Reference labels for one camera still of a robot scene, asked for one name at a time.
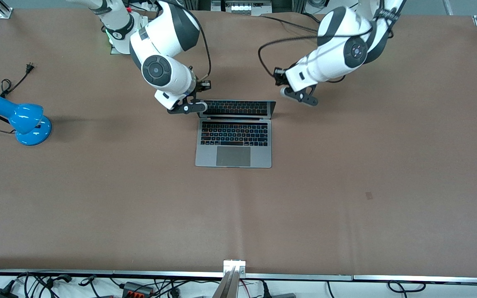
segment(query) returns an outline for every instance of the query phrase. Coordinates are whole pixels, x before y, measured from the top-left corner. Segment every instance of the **keyboard key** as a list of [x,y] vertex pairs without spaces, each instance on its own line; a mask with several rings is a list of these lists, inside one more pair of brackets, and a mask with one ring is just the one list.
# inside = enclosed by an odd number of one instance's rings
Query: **keyboard key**
[[230,146],[242,146],[244,142],[228,142],[228,141],[222,141],[220,142],[220,145],[230,145]]

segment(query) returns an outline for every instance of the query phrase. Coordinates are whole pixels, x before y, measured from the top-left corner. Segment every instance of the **lamp base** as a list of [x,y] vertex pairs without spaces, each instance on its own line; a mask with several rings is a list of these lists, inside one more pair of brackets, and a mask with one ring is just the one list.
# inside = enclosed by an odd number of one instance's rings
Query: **lamp base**
[[51,134],[51,121],[49,118],[42,116],[38,126],[28,134],[20,134],[19,132],[16,132],[17,141],[25,146],[34,146],[45,141],[49,134]]

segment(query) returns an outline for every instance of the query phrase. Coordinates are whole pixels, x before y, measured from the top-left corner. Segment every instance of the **gray laptop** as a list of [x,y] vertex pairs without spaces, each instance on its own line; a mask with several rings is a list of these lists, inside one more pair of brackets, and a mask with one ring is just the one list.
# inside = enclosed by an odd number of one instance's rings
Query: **gray laptop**
[[271,168],[274,101],[204,100],[196,166]]

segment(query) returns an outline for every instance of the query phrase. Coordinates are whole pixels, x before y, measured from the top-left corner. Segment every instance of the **touchpad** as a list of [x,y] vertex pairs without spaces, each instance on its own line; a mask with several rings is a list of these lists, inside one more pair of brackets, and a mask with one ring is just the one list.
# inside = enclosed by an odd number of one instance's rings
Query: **touchpad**
[[250,147],[224,147],[216,148],[217,166],[250,166]]

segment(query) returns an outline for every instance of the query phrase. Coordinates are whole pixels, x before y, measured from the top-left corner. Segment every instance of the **lamp cord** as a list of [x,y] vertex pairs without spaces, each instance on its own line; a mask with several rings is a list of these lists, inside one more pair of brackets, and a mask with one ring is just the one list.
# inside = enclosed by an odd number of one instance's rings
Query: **lamp cord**
[[[33,69],[34,69],[34,64],[28,63],[25,66],[25,75],[14,86],[12,86],[12,82],[9,79],[3,79],[1,81],[1,84],[0,84],[0,87],[1,87],[0,97],[6,98],[6,96],[8,94],[10,94],[12,91],[14,91],[14,89],[16,89],[16,87],[18,87],[21,84],[21,82],[31,73],[31,71]],[[5,123],[9,123],[8,119],[6,119],[2,116],[0,116],[0,120],[5,122]],[[16,130],[11,130],[10,132],[7,132],[6,130],[0,130],[0,132],[3,132],[4,134],[14,134],[16,132]]]

